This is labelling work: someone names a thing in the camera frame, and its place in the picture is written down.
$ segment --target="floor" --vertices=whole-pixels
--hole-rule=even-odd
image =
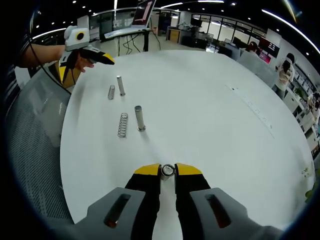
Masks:
[[[188,47],[184,45],[180,45],[177,43],[174,43],[172,41],[166,40],[165,36],[158,36],[157,37],[159,42],[157,41],[155,35],[150,33],[149,35],[149,52],[157,52],[160,50],[192,50],[192,51],[205,51],[204,49],[201,48],[193,48],[193,47]],[[99,41],[96,41],[92,43],[92,45],[95,48],[100,49],[101,51],[108,53],[111,55],[113,58],[118,56],[118,46],[120,45],[120,56],[124,56],[127,53],[129,54],[137,54],[139,51],[142,52],[144,48],[144,36],[143,35],[138,35],[133,41],[129,41],[129,44],[125,44],[127,42],[127,37],[120,37],[120,44],[118,44],[118,38],[111,40],[111,41],[106,41],[103,43],[100,43]],[[74,89],[74,86],[69,87],[67,90],[72,93]]]

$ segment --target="gray mesh chair back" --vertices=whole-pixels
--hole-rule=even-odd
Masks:
[[[40,69],[20,91],[5,119],[16,178],[51,228],[73,224],[60,173],[60,141],[69,98]]]

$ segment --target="window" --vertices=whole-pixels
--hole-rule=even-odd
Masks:
[[[250,42],[255,42],[256,44],[259,45],[261,37],[265,38],[266,37],[266,33],[263,32],[263,31],[260,31],[260,30],[258,30],[256,28],[253,28],[252,29],[251,38],[250,38]]]
[[[242,42],[247,44],[249,42],[250,34],[251,34],[251,26],[243,24],[241,22],[237,22],[234,37],[240,39]]]
[[[223,42],[227,40],[231,42],[235,30],[235,25],[235,21],[224,18],[222,20],[221,31],[218,40]]]
[[[213,35],[214,39],[218,39],[220,27],[221,27],[221,17],[212,16],[210,20],[210,26],[209,26],[209,34]]]
[[[202,21],[201,27],[199,28],[199,32],[208,33],[208,27],[210,22],[210,16],[201,15],[200,20]]]

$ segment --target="screen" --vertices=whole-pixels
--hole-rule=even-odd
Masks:
[[[275,45],[273,42],[270,42],[269,40],[261,37],[259,42],[259,48],[266,51],[268,54],[270,54],[273,57],[277,57],[279,53],[279,47]]]
[[[156,0],[146,0],[138,4],[132,25],[147,26]]]
[[[259,57],[260,57],[263,61],[265,61],[267,64],[269,64],[270,61],[271,61],[271,57],[268,56],[267,54],[265,54],[264,52],[261,52]]]
[[[195,18],[191,18],[190,24],[193,26],[201,27],[202,21]]]

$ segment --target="metal rod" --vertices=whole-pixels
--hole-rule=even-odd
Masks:
[[[118,86],[120,90],[120,96],[126,95],[125,89],[124,89],[124,84],[122,83],[122,77],[121,76],[116,76],[116,80],[118,81]]]
[[[142,115],[142,107],[139,105],[135,106],[134,111],[135,111],[136,121],[138,123],[138,131],[143,132],[144,130],[146,130],[146,126],[144,123],[144,117]]]

